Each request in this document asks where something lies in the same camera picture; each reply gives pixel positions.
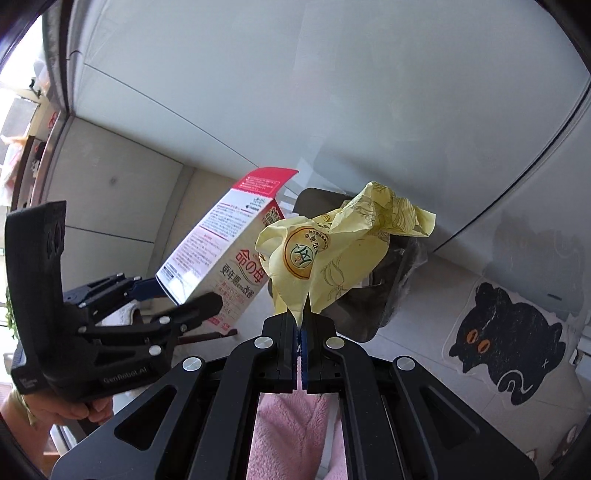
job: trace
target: white and red box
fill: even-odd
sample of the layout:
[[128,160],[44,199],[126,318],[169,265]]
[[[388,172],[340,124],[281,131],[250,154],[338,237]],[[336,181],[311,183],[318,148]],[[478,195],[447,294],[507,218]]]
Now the white and red box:
[[267,225],[283,218],[275,196],[296,173],[290,168],[258,168],[209,210],[156,273],[176,304],[210,291],[219,293],[222,310],[208,322],[213,330],[228,333],[267,282],[256,239]]

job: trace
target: crumpled wrapper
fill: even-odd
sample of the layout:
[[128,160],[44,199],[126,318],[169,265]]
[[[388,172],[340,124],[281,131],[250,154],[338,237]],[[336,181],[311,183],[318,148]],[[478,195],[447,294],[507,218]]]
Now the crumpled wrapper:
[[301,326],[308,295],[311,311],[320,313],[378,265],[390,234],[429,236],[434,227],[434,213],[372,181],[339,209],[267,226],[255,248],[273,282],[276,311],[289,308]]

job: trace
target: forearm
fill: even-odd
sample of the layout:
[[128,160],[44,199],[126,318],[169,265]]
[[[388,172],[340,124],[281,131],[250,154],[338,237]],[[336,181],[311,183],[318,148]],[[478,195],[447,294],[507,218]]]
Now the forearm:
[[51,424],[37,420],[31,425],[26,412],[13,395],[9,395],[0,408],[0,413],[12,435],[29,459],[38,467],[42,465],[43,451],[49,439]]

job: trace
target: orange eye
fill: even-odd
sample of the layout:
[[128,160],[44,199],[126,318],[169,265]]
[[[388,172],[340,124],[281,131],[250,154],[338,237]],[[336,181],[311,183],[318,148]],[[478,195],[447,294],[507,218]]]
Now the orange eye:
[[490,340],[483,340],[478,344],[478,353],[487,353],[488,349],[491,347]]
[[478,330],[476,330],[476,329],[470,330],[468,332],[468,335],[466,335],[466,341],[468,343],[474,343],[477,340],[478,340]]

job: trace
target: pink fleece fabric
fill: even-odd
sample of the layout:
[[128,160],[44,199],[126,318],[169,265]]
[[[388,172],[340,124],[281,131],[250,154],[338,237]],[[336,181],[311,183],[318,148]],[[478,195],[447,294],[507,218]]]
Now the pink fleece fabric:
[[[247,480],[314,480],[322,459],[328,410],[328,396],[306,394],[299,381],[293,394],[264,394],[256,414]],[[325,479],[346,480],[340,421],[334,429]]]

